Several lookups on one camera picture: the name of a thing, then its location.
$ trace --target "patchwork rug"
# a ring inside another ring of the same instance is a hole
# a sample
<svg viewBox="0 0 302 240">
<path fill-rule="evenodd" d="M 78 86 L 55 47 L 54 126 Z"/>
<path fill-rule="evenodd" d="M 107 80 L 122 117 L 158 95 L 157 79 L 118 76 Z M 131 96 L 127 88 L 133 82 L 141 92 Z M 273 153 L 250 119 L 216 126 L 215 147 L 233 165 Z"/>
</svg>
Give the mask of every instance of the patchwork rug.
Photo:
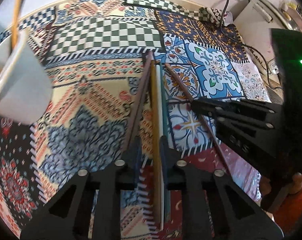
<svg viewBox="0 0 302 240">
<path fill-rule="evenodd" d="M 30 126 L 0 116 L 0 216 L 19 237 L 37 210 L 79 170 L 104 169 L 120 158 L 120 147 L 152 50 L 161 66 L 163 127 L 170 147 L 200 169 L 225 169 L 178 84 L 170 63 L 193 98 L 269 101 L 256 66 L 243 47 L 218 28 L 221 12 L 190 11 L 166 0 L 73 0 L 24 19 L 28 44 L 52 82 L 44 115 Z M 223 26 L 238 38 L 234 25 Z M 10 35 L 0 34 L 0 43 Z M 180 239 L 181 196 L 166 194 L 164 230 L 153 221 L 152 115 L 149 95 L 139 135 L 143 145 L 140 182 L 121 192 L 123 239 Z M 206 120 L 215 130 L 212 119 Z M 259 173 L 221 144 L 234 181 L 253 199 Z M 95 204 L 88 237 L 92 236 Z"/>
</svg>

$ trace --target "white appliance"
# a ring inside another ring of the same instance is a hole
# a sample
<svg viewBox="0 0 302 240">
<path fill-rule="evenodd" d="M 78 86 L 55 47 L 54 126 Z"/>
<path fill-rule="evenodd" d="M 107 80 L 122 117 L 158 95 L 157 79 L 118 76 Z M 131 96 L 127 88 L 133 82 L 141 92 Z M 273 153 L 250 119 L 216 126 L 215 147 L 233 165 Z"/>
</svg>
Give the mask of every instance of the white appliance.
<svg viewBox="0 0 302 240">
<path fill-rule="evenodd" d="M 302 18 L 300 14 L 288 8 L 286 4 L 279 10 L 268 0 L 251 0 L 240 15 L 234 20 L 244 43 L 256 48 L 265 57 L 270 79 L 280 83 L 277 73 L 278 68 L 275 63 L 275 55 L 271 45 L 270 28 L 281 28 L 297 30 L 302 32 Z M 256 64 L 263 75 L 267 75 L 265 63 L 261 56 L 253 52 L 260 64 Z"/>
</svg>

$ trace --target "wooden chopstick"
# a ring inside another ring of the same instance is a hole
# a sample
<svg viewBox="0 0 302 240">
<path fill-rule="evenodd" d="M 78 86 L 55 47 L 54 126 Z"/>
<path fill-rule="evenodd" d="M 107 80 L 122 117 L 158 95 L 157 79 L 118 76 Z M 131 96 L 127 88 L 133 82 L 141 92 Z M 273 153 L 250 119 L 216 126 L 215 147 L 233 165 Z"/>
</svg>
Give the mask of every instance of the wooden chopstick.
<svg viewBox="0 0 302 240">
<path fill-rule="evenodd" d="M 14 49 L 18 41 L 18 20 L 20 15 L 22 0 L 15 0 L 14 11 L 13 11 L 13 22 L 11 27 L 11 51 Z"/>
<path fill-rule="evenodd" d="M 180 89 L 184 92 L 184 95 L 187 97 L 187 99 L 192 102 L 193 101 L 193 97 L 190 94 L 190 92 L 188 91 L 188 88 L 185 86 L 185 84 L 182 82 L 181 78 L 179 77 L 179 75 L 171 68 L 170 64 L 165 63 L 164 66 L 166 67 L 166 69 L 170 72 L 171 76 L 174 78 L 174 80 L 178 83 Z M 209 131 L 209 136 L 213 139 L 214 141 L 214 146 L 222 160 L 223 165 L 225 166 L 227 172 L 231 175 L 231 171 L 230 171 L 230 167 L 227 164 L 227 160 L 225 158 L 225 156 L 222 153 L 222 149 L 221 146 L 216 138 L 216 136 L 214 135 L 210 125 L 206 122 L 206 120 L 204 119 L 204 117 L 199 114 L 198 115 L 199 118 L 199 122 L 201 123 L 201 125 L 203 127 L 205 127 L 206 129 L 208 129 Z"/>
<path fill-rule="evenodd" d="M 162 183 L 162 164 L 159 149 L 159 112 L 158 112 L 158 87 L 155 61 L 151 62 L 151 106 L 152 106 L 152 152 L 153 152 L 153 175 L 154 175 L 154 200 L 153 214 L 155 222 L 161 224 L 162 215 L 162 195 L 164 188 Z"/>
<path fill-rule="evenodd" d="M 150 80 L 151 61 L 152 52 L 150 51 L 147 55 L 147 60 L 143 67 L 143 74 L 140 78 L 138 86 L 138 92 L 134 98 L 134 103 L 131 108 L 128 127 L 122 144 L 122 152 L 129 148 L 129 145 L 134 141 L 134 137 L 138 135 L 139 123 L 142 116 L 142 108 L 147 95 L 147 88 Z"/>
</svg>

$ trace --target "screw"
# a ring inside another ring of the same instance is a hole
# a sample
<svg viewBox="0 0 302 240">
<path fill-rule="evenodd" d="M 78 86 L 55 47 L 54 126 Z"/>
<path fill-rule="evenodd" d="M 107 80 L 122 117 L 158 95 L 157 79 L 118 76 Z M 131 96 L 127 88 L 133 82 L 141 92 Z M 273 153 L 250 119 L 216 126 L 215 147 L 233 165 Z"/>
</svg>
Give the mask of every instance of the screw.
<svg viewBox="0 0 302 240">
<path fill-rule="evenodd" d="M 88 171 L 86 170 L 86 169 L 82 169 L 82 170 L 79 170 L 78 171 L 78 175 L 80 176 L 80 177 L 83 177 L 83 176 L 85 176 L 85 175 L 87 175 L 88 174 Z"/>
<path fill-rule="evenodd" d="M 214 175 L 217 176 L 217 177 L 222 177 L 224 175 L 224 171 L 223 170 L 215 170 Z"/>
<path fill-rule="evenodd" d="M 125 161 L 124 160 L 116 160 L 114 162 L 114 164 L 115 164 L 115 166 L 121 167 L 121 166 L 125 165 Z"/>
<path fill-rule="evenodd" d="M 268 123 L 268 122 L 266 123 L 266 126 L 269 127 L 269 128 L 273 128 L 273 125 Z"/>
<path fill-rule="evenodd" d="M 179 166 L 179 167 L 184 167 L 184 166 L 186 166 L 186 165 L 187 165 L 187 162 L 184 161 L 184 160 L 179 160 L 179 161 L 177 161 L 177 166 Z"/>
</svg>

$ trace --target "checkered pattern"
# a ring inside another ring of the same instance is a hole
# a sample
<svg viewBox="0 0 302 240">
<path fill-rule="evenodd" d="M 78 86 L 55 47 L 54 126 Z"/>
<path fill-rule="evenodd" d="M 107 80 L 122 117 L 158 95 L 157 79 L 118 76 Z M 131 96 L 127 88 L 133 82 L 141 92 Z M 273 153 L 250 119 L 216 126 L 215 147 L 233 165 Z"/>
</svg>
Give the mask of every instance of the checkered pattern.
<svg viewBox="0 0 302 240">
<path fill-rule="evenodd" d="M 89 48 L 161 47 L 161 37 L 151 21 L 118 21 L 92 18 L 60 28 L 48 60 Z"/>
<path fill-rule="evenodd" d="M 31 26 L 31 29 L 35 30 L 54 19 L 55 19 L 55 9 L 53 6 L 44 9 L 20 22 L 19 30 L 22 30 L 28 26 Z"/>
<path fill-rule="evenodd" d="M 144 5 L 144 6 L 150 6 L 154 8 L 164 9 L 168 11 L 179 11 L 179 9 L 183 8 L 182 6 L 166 1 L 166 0 L 126 0 L 128 4 L 136 4 L 136 5 Z"/>
<path fill-rule="evenodd" d="M 182 14 L 184 16 L 193 18 L 199 21 L 211 21 L 212 23 L 219 24 L 221 19 L 221 10 L 212 9 L 208 7 L 201 7 L 197 11 L 190 11 L 178 5 L 174 2 L 166 1 L 166 0 L 126 0 L 127 4 L 135 4 L 135 5 L 143 5 L 154 8 L 159 8 L 171 12 L 176 12 Z"/>
<path fill-rule="evenodd" d="M 25 29 L 26 27 L 30 26 L 32 30 L 38 29 L 42 25 L 49 23 L 50 21 L 54 20 L 55 18 L 55 8 L 49 7 L 44 9 L 19 23 L 19 30 Z M 8 36 L 11 35 L 10 30 L 4 30 L 0 33 L 0 43 Z"/>
<path fill-rule="evenodd" d="M 166 0 L 126 0 L 128 4 L 144 5 L 154 8 L 159 8 L 171 12 L 176 12 L 184 16 L 193 18 L 199 21 L 206 21 L 208 19 L 208 13 L 206 11 L 190 11 L 178 5 L 174 2 Z"/>
<path fill-rule="evenodd" d="M 205 11 L 199 12 L 180 9 L 178 13 L 198 21 L 207 21 L 209 19 L 209 15 Z"/>
</svg>

